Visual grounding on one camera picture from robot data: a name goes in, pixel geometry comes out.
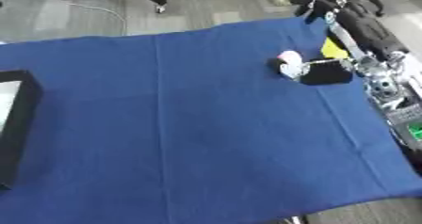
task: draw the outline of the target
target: blue cloth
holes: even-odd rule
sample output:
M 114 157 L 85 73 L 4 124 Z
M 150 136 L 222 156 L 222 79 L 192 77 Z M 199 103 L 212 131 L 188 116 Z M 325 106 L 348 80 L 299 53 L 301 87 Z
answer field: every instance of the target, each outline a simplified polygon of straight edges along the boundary
M 319 55 L 322 23 L 227 24 L 0 47 L 41 82 L 0 223 L 255 223 L 422 189 L 362 83 L 307 87 L 267 59 Z

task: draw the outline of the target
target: white ball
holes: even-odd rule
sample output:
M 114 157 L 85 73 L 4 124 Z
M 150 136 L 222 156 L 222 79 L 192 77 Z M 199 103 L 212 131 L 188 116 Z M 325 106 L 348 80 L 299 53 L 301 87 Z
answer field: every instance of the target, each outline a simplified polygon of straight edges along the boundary
M 280 72 L 290 78 L 297 78 L 302 73 L 303 60 L 295 51 L 285 51 L 279 56 L 279 59 L 284 60 L 287 64 L 280 65 Z

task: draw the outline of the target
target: green circuit board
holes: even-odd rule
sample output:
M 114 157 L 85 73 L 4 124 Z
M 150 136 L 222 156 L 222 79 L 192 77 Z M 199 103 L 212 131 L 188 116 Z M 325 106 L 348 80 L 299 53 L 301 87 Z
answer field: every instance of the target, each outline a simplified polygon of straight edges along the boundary
M 422 140 L 422 123 L 421 122 L 409 124 L 408 130 L 415 140 L 417 141 Z

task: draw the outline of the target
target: wire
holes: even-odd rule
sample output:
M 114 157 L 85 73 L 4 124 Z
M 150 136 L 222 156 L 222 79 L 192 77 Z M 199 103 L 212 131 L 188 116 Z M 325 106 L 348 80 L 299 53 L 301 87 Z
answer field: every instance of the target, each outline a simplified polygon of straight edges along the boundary
M 111 9 L 106 9 L 106 8 L 97 8 L 97 7 L 85 6 L 85 5 L 80 5 L 80 4 L 76 4 L 76 3 L 70 3 L 69 5 L 70 6 L 79 7 L 79 8 L 102 10 L 102 11 L 105 11 L 105 12 L 108 12 L 108 13 L 113 14 L 114 16 L 116 16 L 117 18 L 119 18 L 119 20 L 122 22 L 122 36 L 126 36 L 127 35 L 127 22 L 116 11 L 113 11 Z

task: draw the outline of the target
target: floor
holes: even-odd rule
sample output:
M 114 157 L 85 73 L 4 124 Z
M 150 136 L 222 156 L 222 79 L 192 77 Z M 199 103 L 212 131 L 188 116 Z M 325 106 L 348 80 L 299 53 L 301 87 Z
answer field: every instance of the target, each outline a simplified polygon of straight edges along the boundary
M 201 29 L 216 24 L 291 16 L 268 0 L 169 0 L 165 14 L 147 0 L 4 0 L 0 40 L 122 36 Z M 82 8 L 77 4 L 100 9 Z
M 292 16 L 292 8 L 274 7 L 268 0 L 169 0 L 162 15 L 156 15 L 154 5 L 146 0 L 2 1 L 0 40 L 7 42 L 154 34 Z M 382 1 L 387 16 L 381 21 L 422 59 L 422 40 L 415 36 L 422 36 L 422 0 Z M 309 219 L 310 224 L 420 224 L 422 200 L 364 203 Z

